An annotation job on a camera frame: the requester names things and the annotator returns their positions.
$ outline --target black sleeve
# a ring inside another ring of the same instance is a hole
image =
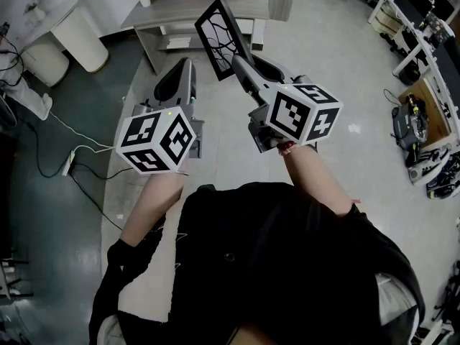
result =
[[[355,204],[341,220],[347,224],[363,244],[368,254],[369,266],[373,267],[374,272],[396,277],[411,291],[417,301],[420,323],[422,323],[425,315],[425,303],[409,259],[393,240],[375,228],[367,215],[361,212]]]
[[[162,230],[158,230],[157,227],[164,222],[165,216],[135,248],[120,239],[109,248],[107,252],[109,265],[93,302],[89,323],[90,344],[96,344],[99,328],[104,319],[117,313],[118,296],[121,290],[147,269],[162,237]]]

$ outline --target white cube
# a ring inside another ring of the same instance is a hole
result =
[[[126,118],[116,153],[139,174],[175,173],[195,138],[177,106]]]
[[[318,84],[277,84],[265,122],[288,139],[308,144],[329,137],[343,107]]]

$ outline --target computer monitor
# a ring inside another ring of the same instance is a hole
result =
[[[417,12],[420,13],[420,15],[425,18],[426,15],[431,11],[433,8],[433,5],[430,0],[408,0],[414,8],[417,10]]]
[[[393,0],[400,11],[412,22],[415,28],[419,27],[425,17],[408,1],[408,0]]]
[[[449,0],[434,0],[433,13],[442,20],[447,20],[454,12],[454,7]]]

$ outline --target wooden shelf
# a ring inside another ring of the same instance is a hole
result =
[[[140,2],[132,9],[121,28],[159,27],[195,21],[214,0],[154,0],[144,8]],[[269,19],[268,0],[227,0],[235,18]]]

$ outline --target white pedestal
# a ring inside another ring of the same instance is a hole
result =
[[[58,84],[69,68],[69,59],[46,36],[30,45],[21,58],[28,71],[48,87]]]
[[[78,8],[51,32],[89,73],[101,69],[109,58],[109,51],[94,34]]]

